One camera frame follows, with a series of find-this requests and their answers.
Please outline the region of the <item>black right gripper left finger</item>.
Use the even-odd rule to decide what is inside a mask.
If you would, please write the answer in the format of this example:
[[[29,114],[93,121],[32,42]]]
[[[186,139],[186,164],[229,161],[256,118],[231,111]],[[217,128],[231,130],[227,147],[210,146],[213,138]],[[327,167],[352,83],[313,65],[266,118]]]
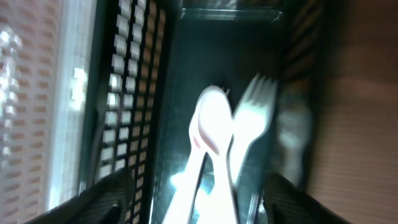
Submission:
[[[29,224],[124,223],[133,195],[131,171],[123,168]]]

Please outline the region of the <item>dark green plastic basket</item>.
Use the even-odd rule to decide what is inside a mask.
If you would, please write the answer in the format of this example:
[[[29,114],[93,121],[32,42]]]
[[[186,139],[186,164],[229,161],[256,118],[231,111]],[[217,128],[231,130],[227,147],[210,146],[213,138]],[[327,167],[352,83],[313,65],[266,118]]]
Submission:
[[[188,124],[215,84],[236,106],[251,79],[312,92],[328,1],[98,1],[80,175],[128,168],[122,223],[160,223],[190,152]]]

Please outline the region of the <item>pink plastic fork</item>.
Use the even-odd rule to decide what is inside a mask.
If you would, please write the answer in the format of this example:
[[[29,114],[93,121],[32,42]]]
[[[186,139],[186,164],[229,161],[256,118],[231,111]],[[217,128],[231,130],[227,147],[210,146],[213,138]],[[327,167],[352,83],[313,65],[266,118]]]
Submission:
[[[202,223],[238,222],[228,165],[232,124],[226,93],[218,86],[206,87],[201,94],[198,132],[212,161],[215,183],[206,210],[200,215]]]

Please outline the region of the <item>white fork in basket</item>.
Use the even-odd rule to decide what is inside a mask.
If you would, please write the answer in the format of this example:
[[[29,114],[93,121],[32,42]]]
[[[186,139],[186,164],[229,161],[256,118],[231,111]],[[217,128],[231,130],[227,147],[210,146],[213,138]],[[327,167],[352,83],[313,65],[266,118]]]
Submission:
[[[238,184],[248,151],[269,129],[277,98],[278,82],[257,74],[249,83],[235,108],[233,142],[229,150],[229,171]]]

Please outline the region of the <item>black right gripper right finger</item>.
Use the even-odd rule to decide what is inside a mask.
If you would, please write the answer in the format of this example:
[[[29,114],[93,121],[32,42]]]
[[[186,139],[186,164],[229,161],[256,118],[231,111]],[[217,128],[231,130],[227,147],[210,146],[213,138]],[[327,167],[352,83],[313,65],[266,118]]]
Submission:
[[[296,189],[278,173],[270,173],[263,188],[269,224],[347,224],[309,194]]]

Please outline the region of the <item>clear plastic basket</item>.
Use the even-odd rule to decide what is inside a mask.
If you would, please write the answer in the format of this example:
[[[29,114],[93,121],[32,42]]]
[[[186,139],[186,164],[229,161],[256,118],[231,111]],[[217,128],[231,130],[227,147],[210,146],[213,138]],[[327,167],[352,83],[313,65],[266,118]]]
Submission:
[[[1,0],[1,222],[78,193],[96,2]]]

